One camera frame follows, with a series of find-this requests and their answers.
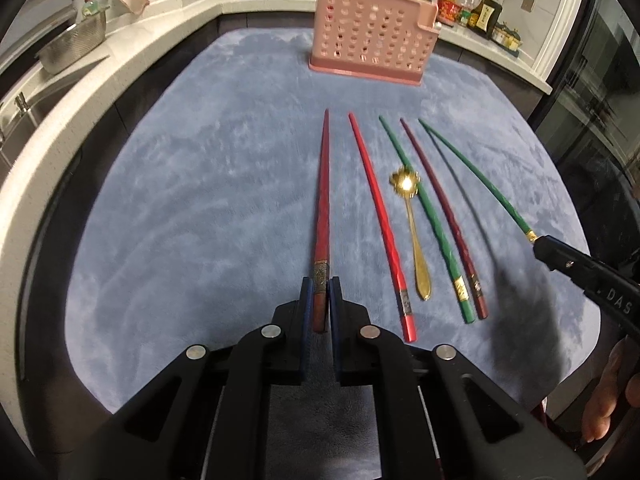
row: bolt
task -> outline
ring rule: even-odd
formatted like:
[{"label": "bolt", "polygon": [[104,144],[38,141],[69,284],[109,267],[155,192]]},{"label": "bolt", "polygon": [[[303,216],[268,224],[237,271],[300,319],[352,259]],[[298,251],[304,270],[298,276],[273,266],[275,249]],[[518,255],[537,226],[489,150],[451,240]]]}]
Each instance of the bolt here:
[{"label": "bolt", "polygon": [[365,325],[360,329],[360,335],[366,339],[375,339],[380,335],[380,329],[377,326]]},{"label": "bolt", "polygon": [[451,345],[440,345],[436,348],[436,355],[440,359],[450,361],[456,356],[456,349]]},{"label": "bolt", "polygon": [[187,357],[192,360],[202,359],[207,354],[207,349],[202,345],[193,345],[187,348]]},{"label": "bolt", "polygon": [[260,330],[260,333],[264,337],[268,337],[269,339],[272,339],[274,337],[278,337],[282,333],[282,330],[277,325],[267,325],[262,327],[262,330]]}]

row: wall socket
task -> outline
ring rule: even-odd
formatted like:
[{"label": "wall socket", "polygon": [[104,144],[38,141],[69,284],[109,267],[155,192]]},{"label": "wall socket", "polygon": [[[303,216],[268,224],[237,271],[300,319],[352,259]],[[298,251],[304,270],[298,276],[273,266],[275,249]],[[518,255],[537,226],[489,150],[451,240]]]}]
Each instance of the wall socket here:
[{"label": "wall socket", "polygon": [[526,10],[527,12],[531,12],[535,3],[535,0],[522,0],[522,5],[520,6],[520,8],[522,10]]}]

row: spoon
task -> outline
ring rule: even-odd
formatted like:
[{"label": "spoon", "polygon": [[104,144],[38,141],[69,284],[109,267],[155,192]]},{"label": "spoon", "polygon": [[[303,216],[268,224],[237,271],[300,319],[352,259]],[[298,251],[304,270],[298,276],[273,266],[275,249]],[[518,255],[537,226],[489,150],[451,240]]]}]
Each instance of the spoon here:
[{"label": "spoon", "polygon": [[404,198],[406,213],[409,217],[409,229],[411,230],[411,240],[414,245],[414,266],[415,266],[415,286],[418,295],[423,300],[428,300],[431,295],[431,278],[427,262],[424,260],[418,233],[415,229],[414,210],[411,207],[410,199],[418,193],[418,183],[420,176],[416,171],[409,171],[404,166],[391,175],[389,183],[394,187],[394,191]]}]

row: person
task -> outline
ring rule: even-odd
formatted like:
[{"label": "person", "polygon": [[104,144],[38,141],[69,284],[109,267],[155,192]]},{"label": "person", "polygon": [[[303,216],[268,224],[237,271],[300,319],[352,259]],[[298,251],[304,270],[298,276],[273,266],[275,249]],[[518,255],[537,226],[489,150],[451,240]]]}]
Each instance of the person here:
[{"label": "person", "polygon": [[[586,442],[599,440],[609,431],[611,414],[618,404],[618,373],[625,354],[625,339],[618,341],[609,354],[600,382],[591,394],[582,413],[582,437]],[[633,408],[640,408],[640,374],[626,384],[626,400]]]}]

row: sink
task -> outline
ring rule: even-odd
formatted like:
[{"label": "sink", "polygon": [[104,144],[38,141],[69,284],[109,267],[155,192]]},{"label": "sink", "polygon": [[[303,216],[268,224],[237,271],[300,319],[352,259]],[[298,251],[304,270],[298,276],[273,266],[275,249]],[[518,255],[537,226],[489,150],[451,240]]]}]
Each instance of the sink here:
[{"label": "sink", "polygon": [[50,85],[28,101],[29,110],[24,114],[17,114],[7,126],[2,128],[5,136],[4,144],[0,148],[0,186],[20,156],[38,125],[50,111],[60,102],[72,88],[97,64],[90,64],[73,74],[63,77]]}]

